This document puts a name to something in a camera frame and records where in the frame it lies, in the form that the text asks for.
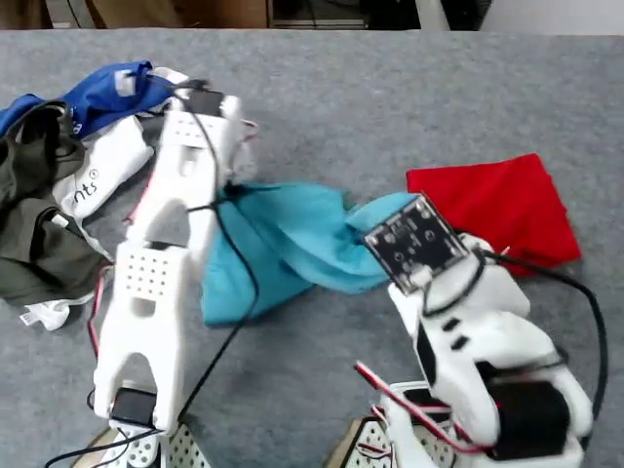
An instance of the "blue shirt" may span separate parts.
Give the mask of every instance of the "blue shirt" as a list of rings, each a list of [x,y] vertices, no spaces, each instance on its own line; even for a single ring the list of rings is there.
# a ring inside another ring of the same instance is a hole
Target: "blue shirt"
[[[69,93],[58,97],[67,102],[74,133],[86,137],[124,117],[161,104],[172,95],[172,84],[149,75],[147,61],[113,63],[95,71]],[[0,136],[25,112],[45,99],[36,95],[18,97],[0,111]]]

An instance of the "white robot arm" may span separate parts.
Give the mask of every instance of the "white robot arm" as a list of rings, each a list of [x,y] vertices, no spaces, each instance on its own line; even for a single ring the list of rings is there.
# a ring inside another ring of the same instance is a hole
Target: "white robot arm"
[[[427,203],[415,205],[426,212]],[[356,367],[385,392],[386,435],[399,467],[439,466],[414,436],[420,409],[409,411],[432,401],[447,407],[448,438],[455,439],[459,463],[453,467],[579,467],[580,440],[594,421],[589,398],[550,337],[527,319],[528,299],[509,272],[484,256],[490,245],[469,235],[454,244],[446,223],[436,224],[435,209],[425,214],[410,218],[405,209],[367,236],[395,280],[388,292],[426,378],[387,386],[365,366]],[[436,236],[438,244],[427,246]],[[432,259],[439,252],[452,261],[436,275],[410,263],[410,254]],[[416,291],[406,292],[406,282],[416,282]]]
[[[165,114],[149,185],[117,249],[94,373],[98,416],[127,435],[160,431],[158,438],[152,436],[144,462],[129,460],[139,468],[169,466],[164,446],[178,427],[182,407],[187,288],[203,274],[217,222],[212,204],[232,176],[233,159],[246,137],[237,97],[198,89],[177,95]],[[178,208],[188,212],[186,245],[158,242],[159,227]],[[122,381],[122,368],[133,354],[147,360],[155,389]],[[160,451],[154,449],[159,445]],[[162,461],[156,460],[158,452]]]

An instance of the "black circuit board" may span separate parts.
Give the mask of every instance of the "black circuit board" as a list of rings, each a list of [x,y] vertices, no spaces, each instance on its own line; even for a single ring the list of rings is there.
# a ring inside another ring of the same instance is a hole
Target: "black circuit board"
[[[419,288],[410,277],[424,265],[436,277],[469,253],[424,194],[375,226],[364,242],[403,294]]]

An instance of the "gray table surface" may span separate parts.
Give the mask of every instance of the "gray table surface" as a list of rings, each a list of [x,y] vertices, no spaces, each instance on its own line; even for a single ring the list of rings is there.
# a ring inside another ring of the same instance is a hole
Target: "gray table surface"
[[[264,181],[309,180],[356,201],[405,188],[405,170],[537,151],[584,252],[575,270],[598,294],[609,330],[610,388],[585,466],[624,465],[624,39],[417,32],[63,31],[0,33],[0,105],[56,97],[97,67],[151,59],[210,77],[261,126]],[[108,248],[147,171],[91,223]],[[532,319],[571,354],[593,391],[595,330],[584,299],[526,284]],[[1,466],[41,466],[102,427],[86,407],[94,358],[85,314],[58,332],[0,314]],[[189,299],[190,385],[224,330],[201,326]],[[362,359],[391,381],[418,377],[384,289],[313,290],[244,330],[193,407],[214,467],[320,466],[374,393]]]

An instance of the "white label tag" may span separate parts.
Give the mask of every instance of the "white label tag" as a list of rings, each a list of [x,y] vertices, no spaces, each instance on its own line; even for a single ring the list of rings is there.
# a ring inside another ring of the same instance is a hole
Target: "white label tag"
[[[119,70],[115,72],[115,90],[121,98],[135,95],[137,78],[130,76],[131,70]]]
[[[69,225],[69,221],[60,214],[55,214],[55,216],[52,218],[52,222],[57,226],[62,227],[63,229]]]
[[[30,327],[35,322],[39,322],[39,317],[37,317],[37,314],[33,314],[32,312],[26,312],[25,314],[21,314],[19,318],[27,327]]]

